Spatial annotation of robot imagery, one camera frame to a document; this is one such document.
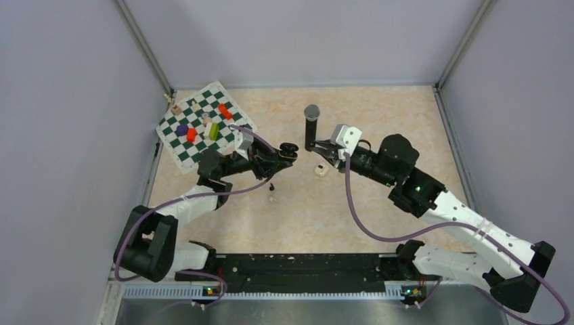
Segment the black earbud case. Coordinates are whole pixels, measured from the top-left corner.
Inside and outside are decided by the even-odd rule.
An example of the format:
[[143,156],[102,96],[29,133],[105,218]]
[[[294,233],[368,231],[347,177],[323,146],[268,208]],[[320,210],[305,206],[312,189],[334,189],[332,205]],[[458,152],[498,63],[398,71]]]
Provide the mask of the black earbud case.
[[284,142],[280,144],[278,156],[281,159],[295,161],[298,158],[299,147],[294,143]]

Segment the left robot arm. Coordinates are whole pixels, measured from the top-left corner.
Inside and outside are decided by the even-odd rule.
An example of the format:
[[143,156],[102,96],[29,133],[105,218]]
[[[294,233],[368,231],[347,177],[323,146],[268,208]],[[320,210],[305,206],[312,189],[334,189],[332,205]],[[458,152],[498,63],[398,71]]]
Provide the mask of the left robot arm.
[[298,150],[292,143],[270,148],[255,141],[226,155],[216,150],[202,152],[198,182],[191,190],[156,207],[139,205],[131,211],[113,256],[116,279],[128,281],[121,269],[153,282],[183,271],[192,271],[201,280],[212,278],[217,271],[216,250],[193,240],[177,245],[179,226],[216,211],[238,193],[224,177],[250,171],[260,188],[277,172],[291,167]]

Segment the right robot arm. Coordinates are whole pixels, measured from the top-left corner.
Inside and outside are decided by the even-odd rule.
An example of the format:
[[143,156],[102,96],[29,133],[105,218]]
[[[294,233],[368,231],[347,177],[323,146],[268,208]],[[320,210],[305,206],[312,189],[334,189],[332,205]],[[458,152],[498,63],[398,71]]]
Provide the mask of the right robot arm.
[[402,238],[397,250],[397,271],[402,277],[452,278],[488,292],[513,311],[531,309],[555,248],[544,241],[517,238],[466,206],[440,181],[417,168],[419,153],[407,138],[386,136],[373,152],[360,131],[351,128],[328,140],[306,135],[305,149],[345,175],[357,173],[390,187],[389,198],[396,207],[429,224],[443,224],[446,232],[469,248],[468,253],[444,251]]

